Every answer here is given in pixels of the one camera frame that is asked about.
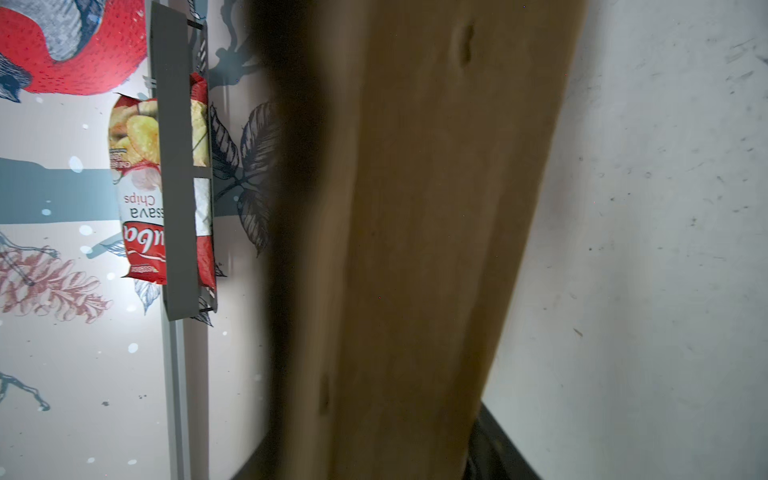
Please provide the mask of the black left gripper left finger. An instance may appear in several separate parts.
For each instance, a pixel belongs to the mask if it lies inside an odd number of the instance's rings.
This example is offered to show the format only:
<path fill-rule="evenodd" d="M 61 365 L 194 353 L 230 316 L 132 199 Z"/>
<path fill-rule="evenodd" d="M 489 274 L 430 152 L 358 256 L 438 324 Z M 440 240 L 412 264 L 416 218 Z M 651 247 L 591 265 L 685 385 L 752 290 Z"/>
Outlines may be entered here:
<path fill-rule="evenodd" d="M 277 442 L 268 434 L 260 442 L 233 480 L 275 480 L 279 460 Z"/>

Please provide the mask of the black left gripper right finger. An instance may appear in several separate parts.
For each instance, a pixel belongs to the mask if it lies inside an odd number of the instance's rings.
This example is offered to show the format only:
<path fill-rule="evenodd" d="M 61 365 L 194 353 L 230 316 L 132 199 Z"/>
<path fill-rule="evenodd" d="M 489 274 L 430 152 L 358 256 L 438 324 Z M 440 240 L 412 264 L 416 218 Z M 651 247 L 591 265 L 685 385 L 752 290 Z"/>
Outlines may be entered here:
<path fill-rule="evenodd" d="M 539 480 L 484 403 L 470 434 L 464 480 Z"/>

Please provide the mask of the brown cardboard box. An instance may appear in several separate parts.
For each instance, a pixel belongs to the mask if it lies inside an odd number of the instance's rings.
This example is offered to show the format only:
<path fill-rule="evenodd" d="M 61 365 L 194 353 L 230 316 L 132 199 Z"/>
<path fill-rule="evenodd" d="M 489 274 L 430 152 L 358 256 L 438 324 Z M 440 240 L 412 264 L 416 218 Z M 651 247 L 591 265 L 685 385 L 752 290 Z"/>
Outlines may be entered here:
<path fill-rule="evenodd" d="M 278 479 L 459 479 L 582 1 L 257 1 Z"/>

